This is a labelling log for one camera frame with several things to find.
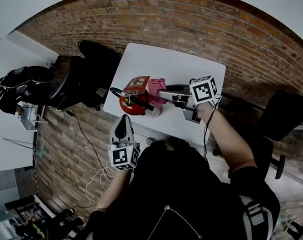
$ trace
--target brick wall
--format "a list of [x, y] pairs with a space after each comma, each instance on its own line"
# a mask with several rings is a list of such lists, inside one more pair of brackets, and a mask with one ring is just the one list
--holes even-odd
[[303, 41], [239, 0], [65, 0], [18, 30], [60, 55], [92, 40], [123, 53], [129, 42], [227, 67], [223, 91], [265, 106], [279, 89], [303, 95]]

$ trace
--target person in black shirt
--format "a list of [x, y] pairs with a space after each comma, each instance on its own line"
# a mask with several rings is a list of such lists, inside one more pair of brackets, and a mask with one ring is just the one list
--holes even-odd
[[275, 227], [280, 203], [260, 175], [249, 145], [209, 102], [197, 107], [232, 170], [222, 183], [187, 142], [168, 151], [152, 143], [130, 170], [116, 173], [75, 240], [247, 239], [240, 196], [269, 209]]

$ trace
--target white cable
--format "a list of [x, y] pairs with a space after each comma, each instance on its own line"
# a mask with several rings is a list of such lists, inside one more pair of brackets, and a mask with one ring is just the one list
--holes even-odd
[[114, 174], [116, 174], [116, 172], [112, 169], [111, 165], [107, 165], [108, 162], [110, 162], [110, 161], [108, 160], [108, 161], [106, 162], [106, 166], [105, 166], [104, 168], [98, 169], [98, 171], [96, 172], [96, 174], [94, 175], [94, 177], [92, 177], [91, 181], [90, 181], [89, 183], [87, 183], [87, 185], [86, 185], [85, 195], [86, 195], [88, 201], [90, 202], [90, 204], [91, 204], [92, 206], [95, 206], [95, 204], [92, 203], [91, 199], [90, 199], [89, 196], [87, 195], [87, 188], [88, 188], [88, 185], [91, 184], [91, 183], [94, 181], [94, 178], [97, 176], [98, 172], [102, 170], [103, 173], [100, 175], [100, 180], [99, 180], [99, 182], [100, 182], [100, 184], [101, 184], [103, 190], [106, 191], [106, 189], [105, 189], [105, 187], [104, 187], [104, 185], [103, 185], [103, 183], [102, 183], [102, 176], [105, 177], [106, 181], [111, 182], [112, 179], [114, 178], [114, 176], [109, 175], [109, 173], [107, 172], [107, 169], [112, 170], [112, 172], [113, 172]]

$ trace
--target black chair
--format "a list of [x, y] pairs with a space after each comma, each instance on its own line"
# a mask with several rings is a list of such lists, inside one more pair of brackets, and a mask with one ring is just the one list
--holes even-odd
[[272, 157], [274, 141], [282, 140], [290, 131], [303, 123], [303, 96], [284, 91], [276, 92], [261, 115], [259, 121], [250, 128], [236, 130], [251, 148], [257, 168], [266, 177], [270, 163], [277, 167], [275, 179], [282, 176], [285, 156], [279, 161]]
[[[86, 95], [95, 94], [99, 88], [109, 90], [121, 61], [117, 52], [96, 42], [83, 40], [78, 43], [78, 48], [85, 58], [59, 56], [53, 69], [61, 65], [68, 67], [62, 81], [49, 94], [52, 106], [59, 110], [84, 102]], [[106, 97], [107, 94], [99, 97], [101, 103]]]

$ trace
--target wooden floor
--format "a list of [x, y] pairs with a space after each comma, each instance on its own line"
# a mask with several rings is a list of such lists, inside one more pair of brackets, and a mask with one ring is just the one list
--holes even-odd
[[[87, 108], [83, 104], [73, 106], [69, 110], [78, 117], [82, 130], [94, 145], [98, 157], [105, 165], [109, 160], [109, 134], [117, 117], [103, 111]], [[75, 206], [90, 206], [91, 204], [85, 196], [86, 185], [92, 180], [97, 169], [100, 168], [93, 148], [82, 135], [74, 117], [50, 107], [46, 108], [44, 117], [49, 123], [40, 125], [37, 137], [37, 146], [44, 145], [44, 154], [42, 157], [36, 154], [36, 172], [40, 198], [54, 213]], [[146, 147], [147, 137], [154, 137], [158, 140], [167, 137], [161, 132], [135, 123], [133, 123], [133, 129], [135, 132], [134, 138], [141, 143], [142, 150]], [[194, 146], [200, 153], [204, 152], [202, 146], [192, 143], [191, 146]], [[221, 181], [229, 182], [227, 178], [229, 167], [222, 157], [213, 156], [212, 151], [215, 147], [215, 141], [210, 138], [207, 144], [210, 168]], [[100, 171], [88, 186], [87, 194], [93, 204], [96, 204], [104, 193], [100, 184], [101, 174]], [[266, 182], [285, 204], [285, 208], [292, 209], [291, 202], [296, 202], [295, 204], [303, 202], [303, 185], [286, 175], [283, 175], [279, 180], [275, 180], [275, 174], [276, 170], [270, 168]], [[109, 185], [104, 178], [102, 183], [105, 187]], [[75, 214], [87, 220], [94, 209], [95, 207], [76, 207]], [[293, 215], [293, 210], [290, 210], [290, 213], [286, 211], [282, 211], [284, 219]]]

